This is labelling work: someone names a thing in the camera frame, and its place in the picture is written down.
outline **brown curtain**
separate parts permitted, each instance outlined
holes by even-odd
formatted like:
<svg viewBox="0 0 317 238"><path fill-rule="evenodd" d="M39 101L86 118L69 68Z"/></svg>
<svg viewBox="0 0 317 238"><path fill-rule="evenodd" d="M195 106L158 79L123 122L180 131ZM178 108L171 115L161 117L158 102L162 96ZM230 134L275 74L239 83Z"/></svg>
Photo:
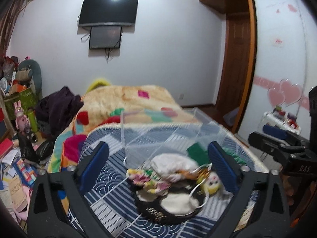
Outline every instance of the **brown curtain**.
<svg viewBox="0 0 317 238"><path fill-rule="evenodd" d="M14 0L0 21L0 56L5 56L13 28L26 0Z"/></svg>

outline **pink rabbit toy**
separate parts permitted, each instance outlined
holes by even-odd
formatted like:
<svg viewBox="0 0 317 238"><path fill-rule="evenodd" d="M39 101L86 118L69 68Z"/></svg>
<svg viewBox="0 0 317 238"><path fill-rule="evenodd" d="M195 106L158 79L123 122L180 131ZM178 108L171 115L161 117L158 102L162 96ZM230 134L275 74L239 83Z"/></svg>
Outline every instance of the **pink rabbit toy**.
<svg viewBox="0 0 317 238"><path fill-rule="evenodd" d="M23 108L21 107L21 100L18 103L14 102L14 114L16 116L15 119L15 127L17 130L24 132L25 128L30 128L30 121L27 116L23 112Z"/></svg>

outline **baseboard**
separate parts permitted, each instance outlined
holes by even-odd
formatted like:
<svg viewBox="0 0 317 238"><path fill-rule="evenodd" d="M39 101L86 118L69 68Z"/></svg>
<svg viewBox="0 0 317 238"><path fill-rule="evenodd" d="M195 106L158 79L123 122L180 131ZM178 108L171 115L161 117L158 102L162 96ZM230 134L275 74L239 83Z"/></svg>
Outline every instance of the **baseboard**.
<svg viewBox="0 0 317 238"><path fill-rule="evenodd" d="M182 106L182 108L193 108L193 107L205 108L205 107L215 107L215 105L214 104L205 104L205 105Z"/></svg>

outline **heart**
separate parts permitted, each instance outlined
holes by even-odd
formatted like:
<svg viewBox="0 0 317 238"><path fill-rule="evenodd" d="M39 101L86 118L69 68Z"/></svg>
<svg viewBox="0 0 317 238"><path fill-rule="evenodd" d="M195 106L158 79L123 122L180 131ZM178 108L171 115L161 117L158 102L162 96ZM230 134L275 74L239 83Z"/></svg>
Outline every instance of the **heart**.
<svg viewBox="0 0 317 238"><path fill-rule="evenodd" d="M279 89L273 87L270 88L267 92L268 100L270 101L271 106L274 108L277 105L281 105L285 102L285 95Z"/></svg>
<svg viewBox="0 0 317 238"><path fill-rule="evenodd" d="M298 102L303 94L302 87L298 84L292 85L289 79L280 82L280 89L285 95L285 104L287 106Z"/></svg>

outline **wooden door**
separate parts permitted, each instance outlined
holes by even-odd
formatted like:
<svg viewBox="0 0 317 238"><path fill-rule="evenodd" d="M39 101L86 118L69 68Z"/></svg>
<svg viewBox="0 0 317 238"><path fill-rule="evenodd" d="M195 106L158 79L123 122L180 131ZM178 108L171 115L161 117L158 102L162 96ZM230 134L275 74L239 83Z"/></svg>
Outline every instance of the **wooden door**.
<svg viewBox="0 0 317 238"><path fill-rule="evenodd" d="M222 114L240 106L250 52L249 14L227 15L226 48L216 108Z"/></svg>

